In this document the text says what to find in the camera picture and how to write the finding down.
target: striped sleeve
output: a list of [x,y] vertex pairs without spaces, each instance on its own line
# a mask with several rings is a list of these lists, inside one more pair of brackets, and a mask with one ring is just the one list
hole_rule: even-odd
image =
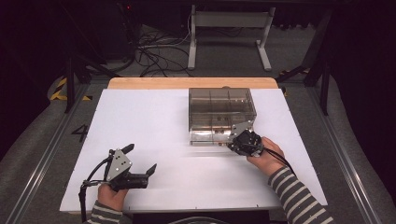
[[84,223],[115,224],[120,223],[121,217],[122,212],[116,211],[96,201],[92,209],[91,219]]
[[279,197],[289,223],[335,223],[289,168],[283,167],[273,173],[268,185]]

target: person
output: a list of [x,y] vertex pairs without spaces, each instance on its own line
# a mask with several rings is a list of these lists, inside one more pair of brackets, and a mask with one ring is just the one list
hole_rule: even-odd
[[[282,149],[270,139],[263,137],[262,143],[285,157]],[[289,223],[335,223],[309,189],[281,161],[265,151],[260,157],[247,157],[247,160],[269,176],[268,185],[279,197]],[[92,218],[87,223],[118,223],[127,192],[128,189],[115,192],[110,186],[101,185],[98,200],[92,209]]]

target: white metal stand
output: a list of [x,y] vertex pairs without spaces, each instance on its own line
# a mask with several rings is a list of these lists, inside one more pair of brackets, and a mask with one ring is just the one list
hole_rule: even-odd
[[274,17],[275,8],[271,7],[269,12],[207,12],[196,11],[195,6],[191,9],[191,44],[189,65],[190,70],[195,68],[195,56],[197,50],[197,40],[195,38],[195,28],[205,27],[255,27],[264,28],[262,39],[257,40],[257,48],[262,58],[262,65],[265,71],[271,71],[271,64],[265,52],[265,41],[270,32],[271,23]]

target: white board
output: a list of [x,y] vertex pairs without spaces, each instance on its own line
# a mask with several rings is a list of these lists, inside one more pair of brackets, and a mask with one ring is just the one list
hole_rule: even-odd
[[[264,176],[227,147],[190,145],[188,90],[104,90],[62,200],[78,212],[79,187],[108,151],[134,143],[131,173],[157,163],[147,189],[130,189],[124,211],[173,212],[279,207]],[[299,179],[317,200],[326,199],[281,90],[251,90],[255,132],[278,143]],[[93,179],[103,179],[105,166]],[[87,190],[87,209],[97,187]]]

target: hand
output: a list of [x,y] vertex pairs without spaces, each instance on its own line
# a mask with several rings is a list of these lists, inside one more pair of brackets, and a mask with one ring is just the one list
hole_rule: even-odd
[[102,184],[98,190],[98,202],[120,212],[127,193],[128,189],[120,189],[116,192],[109,185]]
[[[262,144],[264,147],[272,149],[285,158],[282,149],[280,149],[280,147],[269,138],[262,137]],[[259,168],[265,175],[268,176],[285,165],[283,162],[270,155],[267,151],[263,151],[260,157],[247,157],[247,160],[253,165],[257,166],[257,168]]]

